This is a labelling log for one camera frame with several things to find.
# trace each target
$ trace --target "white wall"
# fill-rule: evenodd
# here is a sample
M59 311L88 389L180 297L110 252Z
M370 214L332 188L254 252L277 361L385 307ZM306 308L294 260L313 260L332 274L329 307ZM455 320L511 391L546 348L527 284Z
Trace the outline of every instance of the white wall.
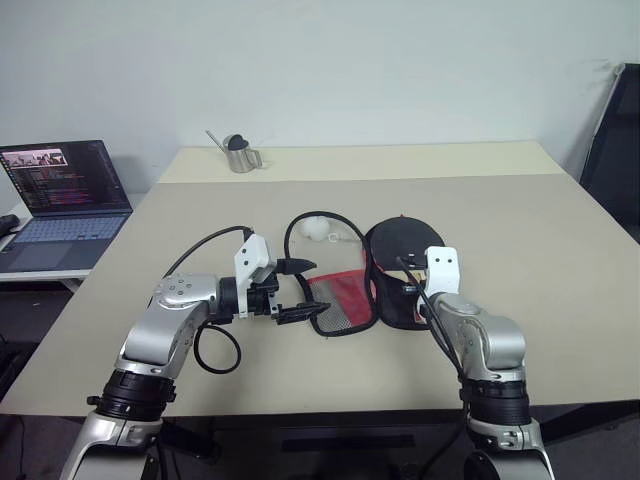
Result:
M535 138L576 173L639 18L638 0L5 1L0 144L103 138L129 191L205 128L256 146Z

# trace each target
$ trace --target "laptop keyboard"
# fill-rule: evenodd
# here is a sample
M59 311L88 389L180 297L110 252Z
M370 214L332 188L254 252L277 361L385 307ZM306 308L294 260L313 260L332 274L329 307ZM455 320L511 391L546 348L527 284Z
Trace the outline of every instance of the laptop keyboard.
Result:
M110 239L124 220L125 217L32 220L22 229L14 243Z

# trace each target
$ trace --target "laptop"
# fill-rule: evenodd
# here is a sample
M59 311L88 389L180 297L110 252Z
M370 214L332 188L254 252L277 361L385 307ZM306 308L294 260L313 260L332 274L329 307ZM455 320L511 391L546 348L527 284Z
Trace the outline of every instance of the laptop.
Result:
M101 140L0 147L33 219L0 250L0 272L89 270L132 212Z

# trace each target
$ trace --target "laptop screen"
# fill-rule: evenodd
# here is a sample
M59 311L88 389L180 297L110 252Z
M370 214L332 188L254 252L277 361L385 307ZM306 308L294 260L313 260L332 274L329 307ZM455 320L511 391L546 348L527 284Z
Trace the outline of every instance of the laptop screen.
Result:
M101 140L0 147L0 163L34 216L131 211Z

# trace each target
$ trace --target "table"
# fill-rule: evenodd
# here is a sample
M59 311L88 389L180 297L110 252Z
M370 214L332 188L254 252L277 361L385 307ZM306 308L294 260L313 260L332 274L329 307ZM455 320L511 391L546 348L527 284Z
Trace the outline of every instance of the table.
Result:
M128 194L129 202L131 206L135 207L142 201L143 194ZM31 220L31 213L24 204L24 202L18 203L11 209L9 214L16 215L20 219L20 224L15 230L21 230L29 220ZM11 241L13 237L7 236L0 240L0 250ZM78 287L82 280L91 273L91 270L48 270L41 272L9 272L0 273L0 282L34 282L34 281L59 281L66 286L72 292L78 290Z
M297 214L323 209L362 230L399 214L427 221L455 246L462 292L506 315L527 339L537 405L640 397L640 249L534 142L261 149L265 170L228 172L215 149L183 149L71 299L0 404L1 413L79 416L166 268L198 239L246 224L274 256ZM357 266L358 245L294 238L317 274ZM239 236L215 240L183 271L232 274ZM300 300L291 279L281 301ZM427 332L381 322L323 338L308 323L268 318L228 326L243 348L232 374L187 359L168 416L459 408L456 376ZM203 356L230 363L224 339Z

